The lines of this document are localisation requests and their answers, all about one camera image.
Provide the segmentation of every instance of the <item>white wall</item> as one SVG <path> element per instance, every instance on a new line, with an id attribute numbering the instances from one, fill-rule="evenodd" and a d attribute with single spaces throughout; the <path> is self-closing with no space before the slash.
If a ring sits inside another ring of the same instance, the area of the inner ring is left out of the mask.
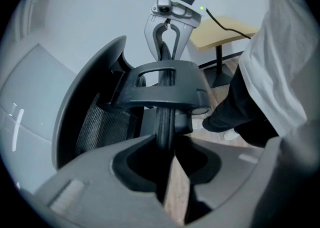
<path id="1" fill-rule="evenodd" d="M 45 29 L 54 44 L 47 50 L 77 73 L 106 43 L 127 35 L 125 57 L 133 66 L 155 61 L 144 36 L 150 8 L 156 0 L 50 0 Z M 215 16 L 227 15 L 259 27 L 268 7 L 268 0 L 209 0 L 208 8 Z M 164 39 L 173 45 L 174 33 Z M 223 54 L 245 49 L 248 40 L 227 44 Z M 215 50 L 199 53 L 188 43 L 183 60 L 197 64 L 214 60 Z M 157 82 L 156 75 L 148 84 Z"/>

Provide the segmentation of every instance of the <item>black pants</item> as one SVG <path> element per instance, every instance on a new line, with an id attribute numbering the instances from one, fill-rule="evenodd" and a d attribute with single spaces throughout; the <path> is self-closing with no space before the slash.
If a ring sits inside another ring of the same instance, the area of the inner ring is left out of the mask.
<path id="1" fill-rule="evenodd" d="M 216 133 L 233 128 L 247 143 L 257 147 L 264 147 L 270 138 L 278 136 L 250 97 L 239 66 L 230 83 L 227 97 L 202 125 L 206 130 Z"/>

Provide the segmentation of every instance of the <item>table leg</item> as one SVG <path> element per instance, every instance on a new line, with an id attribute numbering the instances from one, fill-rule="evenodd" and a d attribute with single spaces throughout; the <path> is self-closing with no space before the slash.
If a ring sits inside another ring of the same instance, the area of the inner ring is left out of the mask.
<path id="1" fill-rule="evenodd" d="M 222 46 L 215 48 L 216 66 L 204 70 L 205 77 L 211 88 L 228 85 L 233 74 L 226 64 L 222 64 Z"/>

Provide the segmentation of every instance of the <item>person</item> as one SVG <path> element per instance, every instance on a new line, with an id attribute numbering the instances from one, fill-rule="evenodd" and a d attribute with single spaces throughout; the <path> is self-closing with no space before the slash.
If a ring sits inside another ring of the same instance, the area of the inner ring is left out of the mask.
<path id="1" fill-rule="evenodd" d="M 305 123 L 308 104 L 300 100 L 304 92 L 294 82 L 320 55 L 319 38 L 319 25 L 304 0 L 269 0 L 259 32 L 239 59 L 227 97 L 203 127 L 225 132 L 227 140 L 241 135 L 249 144 L 265 147 L 270 138 Z"/>

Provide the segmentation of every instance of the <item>white shirt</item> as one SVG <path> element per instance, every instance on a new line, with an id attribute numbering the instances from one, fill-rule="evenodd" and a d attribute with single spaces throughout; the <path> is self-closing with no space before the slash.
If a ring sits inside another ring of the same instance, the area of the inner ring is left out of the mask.
<path id="1" fill-rule="evenodd" d="M 320 71 L 305 69 L 319 58 L 320 30 L 305 0 L 269 0 L 239 67 L 250 96 L 280 136 L 319 114 Z M 311 83 L 317 86 L 307 89 Z"/>

